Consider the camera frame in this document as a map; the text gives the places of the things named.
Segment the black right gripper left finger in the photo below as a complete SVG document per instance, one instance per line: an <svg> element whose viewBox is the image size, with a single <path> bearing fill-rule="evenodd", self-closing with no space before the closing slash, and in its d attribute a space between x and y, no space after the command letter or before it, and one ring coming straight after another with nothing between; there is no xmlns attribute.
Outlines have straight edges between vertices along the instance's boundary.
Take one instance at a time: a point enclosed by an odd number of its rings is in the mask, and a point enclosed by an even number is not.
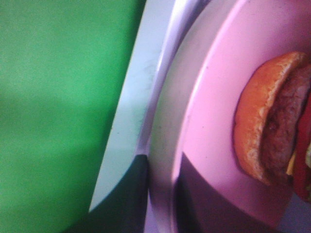
<svg viewBox="0 0 311 233"><path fill-rule="evenodd" d="M137 155L112 192L72 227L74 233L142 233L148 200L148 160Z"/></svg>

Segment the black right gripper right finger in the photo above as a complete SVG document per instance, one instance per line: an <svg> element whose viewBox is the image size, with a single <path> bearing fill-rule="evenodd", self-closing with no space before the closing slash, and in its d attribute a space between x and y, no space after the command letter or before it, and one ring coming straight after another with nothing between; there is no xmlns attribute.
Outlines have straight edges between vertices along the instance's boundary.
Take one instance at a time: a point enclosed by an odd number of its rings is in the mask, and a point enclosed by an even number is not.
<svg viewBox="0 0 311 233"><path fill-rule="evenodd" d="M175 190L179 233L276 233L214 189L182 154Z"/></svg>

